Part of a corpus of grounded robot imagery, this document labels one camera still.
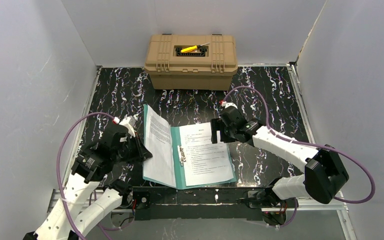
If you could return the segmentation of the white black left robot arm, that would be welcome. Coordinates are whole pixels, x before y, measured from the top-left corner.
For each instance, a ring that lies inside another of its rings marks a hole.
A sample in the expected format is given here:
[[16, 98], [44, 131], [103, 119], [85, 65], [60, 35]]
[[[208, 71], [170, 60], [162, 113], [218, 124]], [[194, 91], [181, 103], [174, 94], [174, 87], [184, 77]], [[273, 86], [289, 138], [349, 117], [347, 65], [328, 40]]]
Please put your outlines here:
[[78, 240], [78, 234], [86, 236], [112, 210], [133, 202], [132, 186], [117, 179], [103, 188], [102, 196], [83, 208], [115, 164], [142, 163], [153, 156], [134, 130], [135, 122], [132, 116], [114, 118], [101, 139], [80, 150], [61, 197], [43, 224], [26, 233], [24, 239]]

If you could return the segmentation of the printed white paper sheet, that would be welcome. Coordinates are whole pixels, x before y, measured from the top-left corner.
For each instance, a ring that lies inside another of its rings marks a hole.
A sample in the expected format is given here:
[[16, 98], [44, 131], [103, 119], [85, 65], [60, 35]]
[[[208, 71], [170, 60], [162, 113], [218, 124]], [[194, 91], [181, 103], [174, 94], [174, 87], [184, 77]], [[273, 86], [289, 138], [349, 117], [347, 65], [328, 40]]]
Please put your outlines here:
[[148, 104], [144, 105], [144, 144], [152, 157], [143, 163], [143, 178], [175, 188], [171, 126]]

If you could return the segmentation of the teal paper folder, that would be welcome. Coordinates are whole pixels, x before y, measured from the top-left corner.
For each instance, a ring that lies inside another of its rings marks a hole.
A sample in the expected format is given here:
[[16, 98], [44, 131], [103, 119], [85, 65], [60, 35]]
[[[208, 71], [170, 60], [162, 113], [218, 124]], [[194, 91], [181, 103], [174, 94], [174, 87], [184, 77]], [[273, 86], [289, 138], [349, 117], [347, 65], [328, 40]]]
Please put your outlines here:
[[177, 190], [185, 190], [185, 189], [191, 189], [191, 188], [187, 188], [185, 185], [184, 170], [183, 170], [183, 166], [181, 166], [179, 161], [178, 146], [181, 145], [179, 127], [180, 126], [170, 125], [170, 132], [171, 132], [171, 139], [172, 139], [172, 154], [173, 154], [173, 161], [174, 161], [174, 173], [175, 173], [175, 179], [176, 179], [176, 187], [173, 187], [173, 188]]

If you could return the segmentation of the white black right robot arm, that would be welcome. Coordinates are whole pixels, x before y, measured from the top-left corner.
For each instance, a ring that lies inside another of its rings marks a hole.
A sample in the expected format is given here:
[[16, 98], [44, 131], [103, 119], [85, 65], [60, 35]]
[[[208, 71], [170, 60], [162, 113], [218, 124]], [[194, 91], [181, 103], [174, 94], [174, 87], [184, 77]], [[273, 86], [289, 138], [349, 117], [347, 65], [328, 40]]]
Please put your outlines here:
[[301, 175], [279, 177], [267, 187], [250, 194], [243, 202], [275, 205], [282, 201], [310, 197], [328, 204], [349, 180], [342, 160], [326, 146], [312, 147], [296, 144], [287, 137], [254, 118], [246, 120], [232, 104], [221, 110], [218, 118], [210, 121], [211, 142], [247, 143], [268, 151], [297, 167]]

